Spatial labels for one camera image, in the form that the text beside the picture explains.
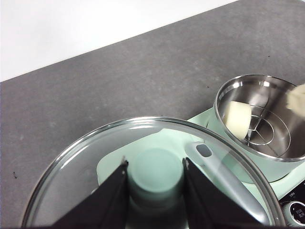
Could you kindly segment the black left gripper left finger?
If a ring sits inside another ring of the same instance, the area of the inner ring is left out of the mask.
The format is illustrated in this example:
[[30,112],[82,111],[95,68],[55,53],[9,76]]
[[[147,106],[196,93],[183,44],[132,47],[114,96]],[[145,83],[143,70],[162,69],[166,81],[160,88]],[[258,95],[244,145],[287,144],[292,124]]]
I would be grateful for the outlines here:
[[124,227],[129,206],[128,165],[128,161],[123,159],[91,195],[56,221],[53,226]]

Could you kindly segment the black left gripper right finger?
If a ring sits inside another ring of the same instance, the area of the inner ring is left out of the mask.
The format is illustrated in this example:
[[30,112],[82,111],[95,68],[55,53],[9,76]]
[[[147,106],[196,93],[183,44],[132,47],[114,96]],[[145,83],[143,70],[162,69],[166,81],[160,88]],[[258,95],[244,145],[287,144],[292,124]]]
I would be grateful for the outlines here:
[[220,191],[189,159],[182,160],[183,198],[190,227],[262,227],[245,209]]

